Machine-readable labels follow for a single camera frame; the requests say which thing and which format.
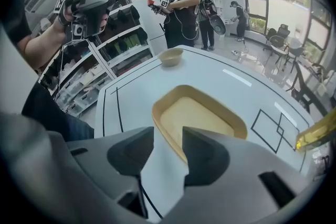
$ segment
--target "person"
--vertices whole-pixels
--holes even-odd
[[[51,59],[55,52],[64,42],[65,26],[60,19],[56,18],[54,23],[40,36],[31,37],[31,31],[25,15],[25,0],[12,0],[7,13],[3,18],[4,29],[9,39],[16,46],[28,64],[37,69]],[[66,21],[73,20],[71,7],[64,12]],[[101,27],[106,24],[108,15],[102,18]],[[87,123],[64,113],[54,102],[42,85],[36,83],[31,90],[22,115],[38,121],[48,131],[60,133],[64,140],[75,141],[93,138],[94,130]]]
[[[162,9],[156,13],[166,16],[164,21],[165,38],[168,48],[178,45],[193,47],[197,37],[196,7],[200,0],[160,0]]]
[[[236,1],[232,1],[230,7],[236,9],[237,17],[232,18],[231,20],[235,22],[237,19],[239,20],[237,25],[237,36],[236,40],[238,42],[244,41],[245,39],[245,30],[247,28],[247,16],[245,14],[244,8],[240,6]]]
[[[211,14],[211,5],[212,2],[210,0],[201,0],[201,4],[199,7],[199,28],[202,35],[202,43],[203,47],[202,50],[214,50],[215,44],[215,33],[214,28],[210,24],[210,17]]]

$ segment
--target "jeans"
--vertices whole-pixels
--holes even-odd
[[[84,121],[67,114],[70,136],[67,142],[94,138],[94,129]]]
[[[213,47],[215,44],[215,34],[209,20],[203,20],[199,23],[202,35],[203,48],[208,48],[208,37],[210,41],[210,46]]]

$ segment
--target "window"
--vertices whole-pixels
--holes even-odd
[[[331,13],[317,0],[246,0],[250,30],[266,34],[288,26],[289,38],[304,46],[302,54],[311,63],[319,62],[327,47]]]
[[[327,43],[329,31],[328,29],[319,23],[317,20],[312,19],[309,29],[308,38],[317,44],[320,49],[324,49]]]
[[[268,0],[246,0],[246,11],[250,15],[250,30],[266,32]]]
[[[309,26],[310,0],[268,0],[267,28],[278,30],[281,24],[288,26],[289,37],[305,41]]]
[[[331,26],[331,14],[330,14],[330,12],[322,4],[320,4],[316,0],[313,0],[313,6],[312,6],[311,14],[315,18],[320,19],[327,26],[329,26],[329,27]]]
[[[318,49],[316,44],[307,40],[305,43],[305,50],[302,55],[311,63],[315,63],[321,58],[322,52]]]
[[[261,34],[264,33],[266,27],[266,21],[258,18],[250,18],[250,30],[259,32]]]
[[[248,13],[266,17],[266,0],[248,0]]]

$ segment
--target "beige tray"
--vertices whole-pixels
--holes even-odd
[[[153,120],[180,158],[187,162],[182,150],[182,127],[195,127],[246,139],[244,121],[230,109],[204,92],[180,85],[158,100],[152,108]]]

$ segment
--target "desk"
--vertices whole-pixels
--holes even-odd
[[[328,96],[327,92],[323,90],[321,82],[319,79],[306,67],[298,63],[299,68],[301,70],[303,80],[305,81],[306,86],[314,93],[314,95],[319,99],[322,103],[326,111],[329,113],[332,110],[332,104],[330,97]],[[296,81],[293,87],[300,92],[300,83]]]
[[[154,57],[105,86],[99,94],[94,130],[97,138],[120,133],[121,124],[124,131],[154,126],[154,150],[141,176],[144,189],[162,215],[183,196],[188,167],[156,128],[151,111],[158,99],[181,84],[218,99],[244,120],[248,141],[263,146],[307,174],[311,153],[299,153],[293,148],[298,133],[314,122],[298,102],[239,63],[207,51],[179,47],[184,50],[179,65],[164,68]],[[156,217],[147,205],[150,216]]]

